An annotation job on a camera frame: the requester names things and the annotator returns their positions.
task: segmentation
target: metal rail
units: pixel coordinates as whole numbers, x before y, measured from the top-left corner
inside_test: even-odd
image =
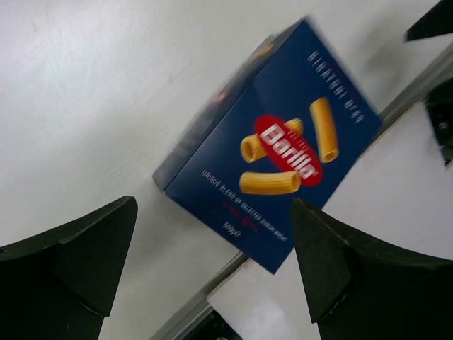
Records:
[[[452,76],[453,43],[380,113],[384,124],[373,142],[381,137],[413,104],[423,100],[430,89]],[[248,257],[239,252],[210,282],[175,313],[150,340],[182,339],[212,311],[212,307],[207,302],[207,296],[247,260]]]

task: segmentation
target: white surface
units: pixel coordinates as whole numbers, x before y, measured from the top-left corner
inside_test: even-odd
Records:
[[[453,259],[453,169],[421,104],[352,168],[324,210],[387,242]],[[245,340],[318,340],[293,251],[275,276],[249,261],[208,299]]]
[[[262,39],[313,13],[380,110],[449,43],[401,44],[436,1],[2,1],[1,243],[136,196],[101,338],[148,339],[236,253],[151,181],[198,108]]]

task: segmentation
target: barilla logo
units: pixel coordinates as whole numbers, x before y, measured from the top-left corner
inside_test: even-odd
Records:
[[[259,117],[254,128],[269,159],[280,170],[297,171],[301,184],[305,186],[319,184],[322,179],[321,163],[301,135],[272,115]]]

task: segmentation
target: pasta box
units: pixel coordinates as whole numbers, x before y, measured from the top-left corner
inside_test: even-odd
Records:
[[[275,273],[289,208],[322,208],[381,120],[308,18],[269,37],[154,172],[157,186]]]

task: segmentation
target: black object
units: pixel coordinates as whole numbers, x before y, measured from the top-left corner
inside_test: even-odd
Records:
[[[0,249],[0,339],[91,340],[110,315],[137,217],[125,196]]]
[[[217,313],[210,312],[183,340],[243,340]]]
[[[453,81],[434,88],[425,102],[445,165],[453,160]]]
[[[453,33],[453,0],[441,0],[406,33],[406,40],[419,40]]]
[[[376,239],[303,200],[291,219],[323,340],[453,339],[453,261]]]
[[[419,40],[453,33],[453,0],[441,0],[406,33]],[[453,79],[434,88],[425,103],[445,165],[453,160]]]

